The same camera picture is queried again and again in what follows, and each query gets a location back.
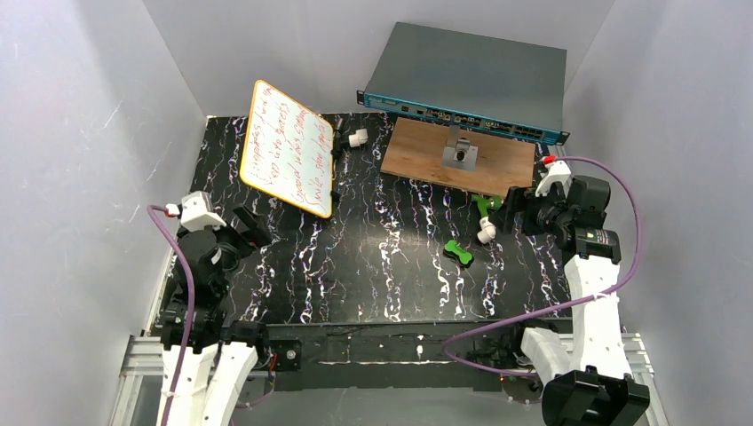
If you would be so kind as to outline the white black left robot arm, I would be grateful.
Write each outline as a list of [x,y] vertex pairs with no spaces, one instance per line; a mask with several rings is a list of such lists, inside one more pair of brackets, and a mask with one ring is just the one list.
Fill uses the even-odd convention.
[[268,342],[265,327],[236,320],[223,327],[229,276],[271,242],[261,217],[234,208],[245,230],[200,204],[150,205],[147,213],[173,249],[182,295],[163,313],[160,425],[227,425],[241,390]]

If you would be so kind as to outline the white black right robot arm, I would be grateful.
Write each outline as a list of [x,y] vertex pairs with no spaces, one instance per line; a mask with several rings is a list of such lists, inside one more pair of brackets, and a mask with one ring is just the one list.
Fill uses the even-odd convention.
[[637,383],[622,346],[618,281],[622,252],[617,233],[604,229],[610,185],[576,176],[569,187],[554,182],[547,193],[512,186],[492,222],[505,232],[520,222],[525,235],[553,237],[562,252],[570,295],[573,348],[559,334],[527,323],[520,349],[541,382],[547,425],[633,425],[650,406],[650,390]]

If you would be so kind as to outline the white pipe elbow fitting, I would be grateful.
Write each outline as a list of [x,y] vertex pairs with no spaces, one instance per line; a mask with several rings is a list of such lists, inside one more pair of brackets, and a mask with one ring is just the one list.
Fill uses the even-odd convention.
[[480,244],[488,244],[496,237],[497,228],[489,217],[482,217],[479,221],[480,230],[477,232],[477,240]]

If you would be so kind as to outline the orange framed whiteboard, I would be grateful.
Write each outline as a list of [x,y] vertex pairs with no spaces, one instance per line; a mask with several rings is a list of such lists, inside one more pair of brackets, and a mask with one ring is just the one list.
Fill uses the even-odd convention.
[[316,217],[334,206],[334,129],[264,80],[254,84],[239,179]]

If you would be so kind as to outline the green black whiteboard eraser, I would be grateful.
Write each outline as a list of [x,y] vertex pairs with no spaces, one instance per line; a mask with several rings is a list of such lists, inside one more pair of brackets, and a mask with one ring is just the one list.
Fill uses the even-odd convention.
[[447,241],[443,246],[443,252],[462,267],[468,267],[474,261],[473,254],[462,248],[456,240]]

